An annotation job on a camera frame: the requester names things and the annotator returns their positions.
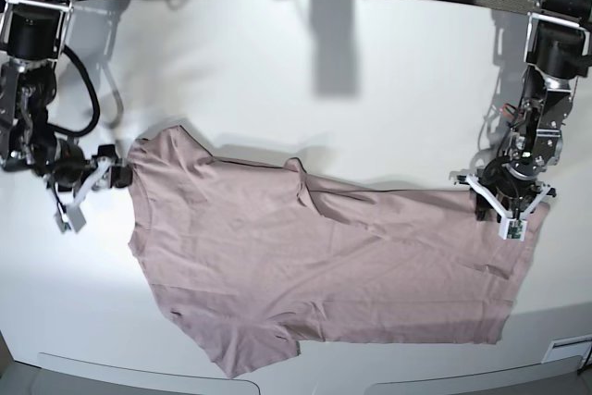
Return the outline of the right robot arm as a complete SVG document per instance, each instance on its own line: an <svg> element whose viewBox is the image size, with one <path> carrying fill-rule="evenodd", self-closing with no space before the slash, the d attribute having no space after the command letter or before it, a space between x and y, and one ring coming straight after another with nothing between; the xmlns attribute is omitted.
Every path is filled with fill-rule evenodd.
<svg viewBox="0 0 592 395"><path fill-rule="evenodd" d="M78 145L101 114L87 68L66 45L74 0L5 0L1 16L1 168L30 171L53 191L123 189L132 173L114 145L102 145L86 157ZM49 120L56 98L56 64L66 56L80 73L92 106L90 122L71 130Z"/></svg>

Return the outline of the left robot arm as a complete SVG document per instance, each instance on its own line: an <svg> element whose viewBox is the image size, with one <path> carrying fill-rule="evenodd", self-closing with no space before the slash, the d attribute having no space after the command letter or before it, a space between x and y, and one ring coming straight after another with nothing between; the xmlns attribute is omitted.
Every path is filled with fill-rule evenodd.
<svg viewBox="0 0 592 395"><path fill-rule="evenodd" d="M572 111L574 85L591 67L591 0L531 0L524 46L523 89L505 106L509 122L492 160L478 173L487 193L479 215L525 219L554 190L539 174L561 157L561 126Z"/></svg>

